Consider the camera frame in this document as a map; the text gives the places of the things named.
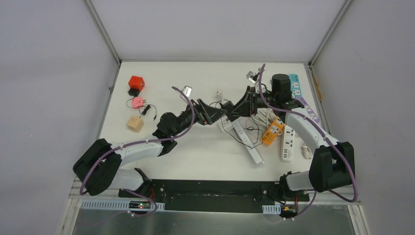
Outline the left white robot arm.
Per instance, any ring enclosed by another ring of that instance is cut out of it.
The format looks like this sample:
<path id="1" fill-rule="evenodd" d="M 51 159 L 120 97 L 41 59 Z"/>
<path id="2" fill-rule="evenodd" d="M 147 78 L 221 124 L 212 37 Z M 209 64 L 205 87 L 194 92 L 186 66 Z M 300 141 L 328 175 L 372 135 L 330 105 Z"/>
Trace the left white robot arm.
<path id="1" fill-rule="evenodd" d="M 104 138 L 96 140 L 72 168 L 82 182 L 80 193 L 95 196 L 109 188 L 119 188 L 129 189 L 137 198 L 145 197 L 149 185 L 143 173 L 122 166 L 168 154 L 177 146 L 176 139 L 186 134 L 192 125 L 212 125 L 226 113 L 225 109 L 208 106 L 201 99 L 191 100 L 178 116 L 164 113 L 155 132 L 144 139 L 118 146 Z"/>

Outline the small black adapter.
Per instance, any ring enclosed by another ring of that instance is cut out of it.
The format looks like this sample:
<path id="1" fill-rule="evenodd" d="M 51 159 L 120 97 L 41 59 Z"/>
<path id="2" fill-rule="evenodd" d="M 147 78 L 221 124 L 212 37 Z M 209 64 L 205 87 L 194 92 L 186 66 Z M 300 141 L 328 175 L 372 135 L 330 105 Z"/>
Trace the small black adapter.
<path id="1" fill-rule="evenodd" d="M 137 97 L 137 96 L 139 96 L 139 94 L 140 94 L 140 90 L 139 90 L 139 89 L 133 89 L 133 88 L 131 88 L 131 89 L 128 91 L 128 94 L 129 94 L 130 96 L 132 96 L 132 97 Z"/>

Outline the black power adapter brick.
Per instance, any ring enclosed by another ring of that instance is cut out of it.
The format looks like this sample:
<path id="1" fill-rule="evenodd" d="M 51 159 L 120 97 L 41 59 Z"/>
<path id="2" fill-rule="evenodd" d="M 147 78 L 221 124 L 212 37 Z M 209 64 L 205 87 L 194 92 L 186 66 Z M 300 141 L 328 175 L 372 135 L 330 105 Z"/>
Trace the black power adapter brick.
<path id="1" fill-rule="evenodd" d="M 227 101 L 227 102 L 223 102 L 220 104 L 221 105 L 221 109 L 226 110 L 226 116 L 228 118 L 232 117 L 232 112 L 234 110 L 234 105 L 231 101 Z"/>

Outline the long white power strip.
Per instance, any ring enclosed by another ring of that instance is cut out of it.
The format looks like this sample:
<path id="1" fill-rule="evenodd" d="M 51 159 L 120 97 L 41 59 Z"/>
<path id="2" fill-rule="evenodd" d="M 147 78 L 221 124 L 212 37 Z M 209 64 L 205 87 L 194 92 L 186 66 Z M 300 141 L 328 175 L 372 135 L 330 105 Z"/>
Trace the long white power strip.
<path id="1" fill-rule="evenodd" d="M 216 96 L 219 98 L 218 101 L 214 102 L 215 105 L 220 105 L 223 102 L 227 102 L 229 100 L 225 99 L 221 90 L 216 91 Z M 237 118 L 228 118 L 233 125 L 233 129 L 229 132 L 225 132 L 233 137 L 237 143 L 242 144 L 247 149 L 249 155 L 251 156 L 252 160 L 255 164 L 264 164 L 264 160 L 260 156 L 259 152 L 256 149 L 256 145 L 251 141 L 248 137 L 245 128 L 240 124 Z"/>

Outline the tan cube adapter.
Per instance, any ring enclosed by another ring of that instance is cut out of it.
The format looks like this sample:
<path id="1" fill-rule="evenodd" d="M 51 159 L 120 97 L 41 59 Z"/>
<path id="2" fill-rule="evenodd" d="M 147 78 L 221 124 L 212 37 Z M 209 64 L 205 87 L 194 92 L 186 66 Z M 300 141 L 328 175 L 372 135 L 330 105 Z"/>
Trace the tan cube adapter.
<path id="1" fill-rule="evenodd" d="M 126 122 L 126 126 L 129 130 L 139 133 L 144 126 L 144 122 L 141 116 L 130 116 Z"/>

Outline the pink adapter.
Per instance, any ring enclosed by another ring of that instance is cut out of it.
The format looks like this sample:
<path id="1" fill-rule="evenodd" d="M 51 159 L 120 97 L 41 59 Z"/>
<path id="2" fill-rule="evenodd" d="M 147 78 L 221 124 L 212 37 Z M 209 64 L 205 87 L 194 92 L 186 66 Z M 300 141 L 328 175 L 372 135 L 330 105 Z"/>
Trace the pink adapter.
<path id="1" fill-rule="evenodd" d="M 136 96 L 131 100 L 131 107 L 133 109 L 138 109 L 146 103 L 146 100 L 140 96 Z"/>

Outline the orange power strip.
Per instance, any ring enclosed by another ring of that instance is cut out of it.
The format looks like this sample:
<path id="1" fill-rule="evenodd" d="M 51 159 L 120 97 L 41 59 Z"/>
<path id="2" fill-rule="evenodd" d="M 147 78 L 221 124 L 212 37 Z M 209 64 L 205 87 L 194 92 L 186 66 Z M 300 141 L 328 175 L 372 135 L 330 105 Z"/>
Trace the orange power strip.
<path id="1" fill-rule="evenodd" d="M 279 117 L 276 117 L 262 136 L 263 144 L 267 146 L 271 145 L 275 138 L 282 132 L 284 126 L 285 123 Z"/>

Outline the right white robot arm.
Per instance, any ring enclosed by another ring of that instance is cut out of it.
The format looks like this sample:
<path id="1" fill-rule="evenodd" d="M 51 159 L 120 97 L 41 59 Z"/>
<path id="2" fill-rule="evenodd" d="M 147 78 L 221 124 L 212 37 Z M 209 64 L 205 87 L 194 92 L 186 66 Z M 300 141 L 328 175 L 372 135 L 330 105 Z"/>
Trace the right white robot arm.
<path id="1" fill-rule="evenodd" d="M 348 185 L 355 188 L 353 146 L 332 137 L 311 118 L 306 106 L 293 95 L 292 83 L 289 75 L 274 74 L 271 90 L 248 86 L 236 104 L 228 101 L 223 108 L 230 120 L 254 115 L 259 108 L 271 108 L 312 151 L 309 170 L 281 176 L 277 188 L 281 199 L 289 201 L 298 191 L 307 189 L 334 192 L 336 188 Z"/>

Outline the red cube plug adapter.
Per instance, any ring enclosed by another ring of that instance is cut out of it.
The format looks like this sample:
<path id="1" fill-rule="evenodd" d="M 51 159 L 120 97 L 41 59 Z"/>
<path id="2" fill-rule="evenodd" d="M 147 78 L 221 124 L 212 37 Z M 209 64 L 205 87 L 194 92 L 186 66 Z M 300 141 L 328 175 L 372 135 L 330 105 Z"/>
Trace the red cube plug adapter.
<path id="1" fill-rule="evenodd" d="M 145 87 L 145 82 L 140 76 L 131 76 L 128 85 L 131 89 L 139 90 L 141 92 Z"/>

